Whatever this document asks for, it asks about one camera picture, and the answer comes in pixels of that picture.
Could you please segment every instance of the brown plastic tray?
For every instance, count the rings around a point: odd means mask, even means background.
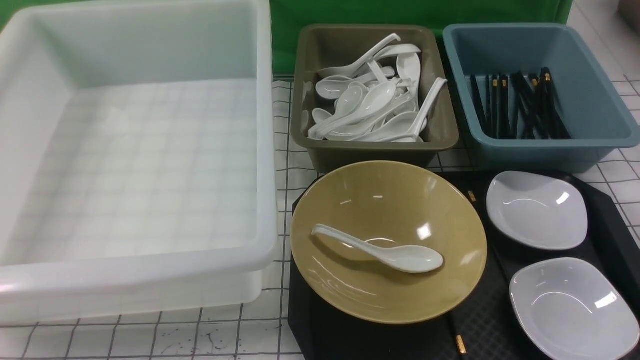
[[[309,152],[318,172],[329,172],[352,163],[369,160],[393,160],[426,167],[440,151],[458,143],[460,134],[451,104],[449,87],[440,92],[431,110],[427,128],[420,134],[424,143],[334,142],[313,140],[307,131],[314,125],[314,108],[331,108],[332,102],[316,94],[317,72],[325,67],[349,65],[391,33],[402,41],[393,44],[413,44],[422,50],[422,76],[418,96],[420,104],[427,96],[435,79],[445,78],[438,44],[434,34],[420,26],[404,25],[338,25],[316,24],[300,33],[296,78],[292,97],[291,136]],[[395,65],[396,58],[381,61],[382,65]]]

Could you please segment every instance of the sauce dish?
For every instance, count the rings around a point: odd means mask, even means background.
[[[514,275],[509,292],[522,329],[553,360],[617,360],[637,345],[633,312],[586,261],[528,266]]]
[[[567,250],[587,236],[587,207],[566,181],[528,172],[498,174],[486,195],[493,224],[506,236],[543,250]]]

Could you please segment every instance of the white plastic tub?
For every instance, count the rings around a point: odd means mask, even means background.
[[[0,322],[255,300],[277,239],[268,0],[109,0],[0,35]]]

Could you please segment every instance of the yellow bowl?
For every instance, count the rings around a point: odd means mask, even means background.
[[[444,264],[407,274],[325,236],[334,227],[380,247],[424,245]],[[325,301],[376,323],[416,323],[460,304],[480,281],[486,236],[475,209],[453,185],[413,165],[370,161],[316,182],[293,215],[291,250],[300,273]]]

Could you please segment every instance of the pile of spoons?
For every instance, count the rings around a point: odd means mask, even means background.
[[[437,78],[419,107],[418,87],[422,65],[420,49],[400,41],[393,33],[356,62],[318,72],[318,96],[332,102],[331,114],[321,108],[312,112],[315,125],[308,137],[315,140],[356,142],[422,142],[429,111],[447,83]],[[380,60],[396,57],[396,68],[382,67]]]

